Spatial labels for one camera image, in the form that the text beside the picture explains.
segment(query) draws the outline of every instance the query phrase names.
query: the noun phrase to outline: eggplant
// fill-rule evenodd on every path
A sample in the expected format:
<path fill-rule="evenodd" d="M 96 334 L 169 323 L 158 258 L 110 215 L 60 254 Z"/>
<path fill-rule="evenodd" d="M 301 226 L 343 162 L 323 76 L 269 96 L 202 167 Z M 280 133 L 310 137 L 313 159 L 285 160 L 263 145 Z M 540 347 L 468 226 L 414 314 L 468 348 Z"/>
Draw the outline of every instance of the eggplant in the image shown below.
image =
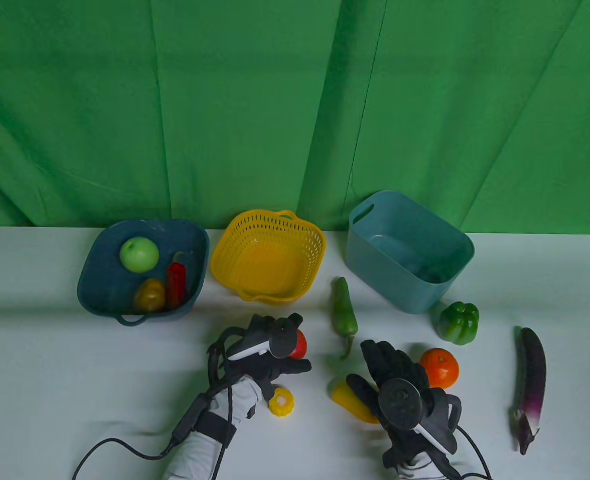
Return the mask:
<path fill-rule="evenodd" d="M 529 328 L 519 330 L 517 345 L 521 350 L 521 393 L 515 409 L 514 434 L 519 453 L 526 455 L 528 446 L 539 432 L 539 417 L 546 389 L 546 356 L 537 334 Z"/>

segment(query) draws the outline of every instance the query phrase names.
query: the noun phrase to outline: plastic container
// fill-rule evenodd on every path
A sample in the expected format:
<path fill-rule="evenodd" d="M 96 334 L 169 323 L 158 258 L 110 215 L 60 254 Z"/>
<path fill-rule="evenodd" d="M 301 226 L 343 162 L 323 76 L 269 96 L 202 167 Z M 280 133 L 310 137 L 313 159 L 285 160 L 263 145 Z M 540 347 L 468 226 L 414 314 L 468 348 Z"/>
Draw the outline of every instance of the plastic container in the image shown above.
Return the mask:
<path fill-rule="evenodd" d="M 322 231 L 291 211 L 249 210 L 228 225 L 210 270 L 247 302 L 293 302 L 313 284 L 325 249 Z"/>
<path fill-rule="evenodd" d="M 346 263 L 410 314 L 428 311 L 473 258 L 470 238 L 399 192 L 377 192 L 350 213 Z"/>
<path fill-rule="evenodd" d="M 133 273 L 121 265 L 119 250 L 132 237 L 150 238 L 159 248 L 159 263 L 145 273 Z M 150 318 L 178 318 L 192 309 L 206 274 L 210 240 L 206 231 L 189 221 L 126 220 L 106 228 L 96 238 L 86 258 L 77 285 L 79 303 L 95 315 L 115 318 L 122 325 L 139 325 Z M 133 300 L 146 279 L 156 278 L 165 285 L 166 270 L 173 255 L 186 266 L 186 301 L 179 308 L 139 315 Z M 137 315 L 128 320 L 124 316 Z"/>

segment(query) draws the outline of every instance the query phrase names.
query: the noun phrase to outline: green apple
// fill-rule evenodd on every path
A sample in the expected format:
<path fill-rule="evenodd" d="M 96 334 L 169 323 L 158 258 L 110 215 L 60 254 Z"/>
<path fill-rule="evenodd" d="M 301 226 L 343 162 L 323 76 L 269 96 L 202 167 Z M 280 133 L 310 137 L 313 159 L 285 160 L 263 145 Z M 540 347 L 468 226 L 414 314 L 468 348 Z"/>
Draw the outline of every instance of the green apple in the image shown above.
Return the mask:
<path fill-rule="evenodd" d="M 119 258 L 126 269 L 143 274 L 157 266 L 159 249 L 150 238 L 133 237 L 121 246 Z"/>

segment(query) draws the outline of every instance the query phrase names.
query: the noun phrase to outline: basket handle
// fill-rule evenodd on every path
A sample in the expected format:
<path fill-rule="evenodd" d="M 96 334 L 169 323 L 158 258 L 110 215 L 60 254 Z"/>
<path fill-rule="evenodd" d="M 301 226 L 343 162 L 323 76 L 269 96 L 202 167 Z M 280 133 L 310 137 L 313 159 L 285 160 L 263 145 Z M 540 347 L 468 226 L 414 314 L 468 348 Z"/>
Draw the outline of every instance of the basket handle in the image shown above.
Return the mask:
<path fill-rule="evenodd" d="M 370 205 L 366 205 L 365 208 L 362 208 L 361 211 L 354 212 L 354 215 L 352 215 L 352 218 L 350 219 L 350 222 L 353 225 L 356 224 L 357 222 L 359 222 L 359 220 L 361 220 L 366 215 L 368 215 L 370 212 L 372 212 L 373 211 L 373 208 L 375 208 L 375 204 L 374 203 L 371 203 Z"/>
<path fill-rule="evenodd" d="M 277 215 L 283 218 L 288 218 L 288 220 L 297 220 L 297 215 L 292 210 L 281 210 L 277 212 Z"/>
<path fill-rule="evenodd" d="M 123 316 L 115 315 L 115 320 L 125 327 L 136 327 L 137 325 L 141 325 L 143 322 L 148 320 L 148 317 L 149 315 L 142 315 L 141 318 L 137 318 L 137 320 L 132 320 L 132 322 L 128 322 L 128 320 L 123 318 Z"/>

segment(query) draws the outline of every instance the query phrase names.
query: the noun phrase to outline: white table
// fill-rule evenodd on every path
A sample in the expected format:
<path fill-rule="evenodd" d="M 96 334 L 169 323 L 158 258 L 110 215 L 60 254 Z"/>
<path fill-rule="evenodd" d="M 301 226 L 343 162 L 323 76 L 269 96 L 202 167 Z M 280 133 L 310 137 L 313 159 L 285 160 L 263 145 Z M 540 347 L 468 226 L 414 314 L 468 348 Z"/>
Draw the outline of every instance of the white table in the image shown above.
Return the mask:
<path fill-rule="evenodd" d="M 117 436 L 158 453 L 169 430 L 205 389 L 206 346 L 251 313 L 304 316 L 313 371 L 280 378 L 295 395 L 289 418 L 262 406 L 231 444 L 221 479 L 392 478 L 381 466 L 382 430 L 332 403 L 327 384 L 365 372 L 359 349 L 346 362 L 327 312 L 329 284 L 347 277 L 359 340 L 386 339 L 418 356 L 441 346 L 459 359 L 461 425 L 496 480 L 590 480 L 590 236 L 471 235 L 475 258 L 445 301 L 474 302 L 478 338 L 456 347 L 439 340 L 428 317 L 401 313 L 345 267 L 345 235 L 327 233 L 313 289 L 297 304 L 246 303 L 210 274 L 192 313 L 174 322 L 128 328 L 79 306 L 77 279 L 100 230 L 0 228 L 0 480 L 65 480 L 96 441 Z M 221 236 L 211 231 L 212 247 Z M 513 451 L 508 409 L 514 396 L 513 329 L 532 327 L 548 361 L 542 430 L 526 457 Z M 481 471 L 459 434 L 457 468 Z M 165 463 L 117 445 L 98 450 L 80 480 L 154 480 Z"/>

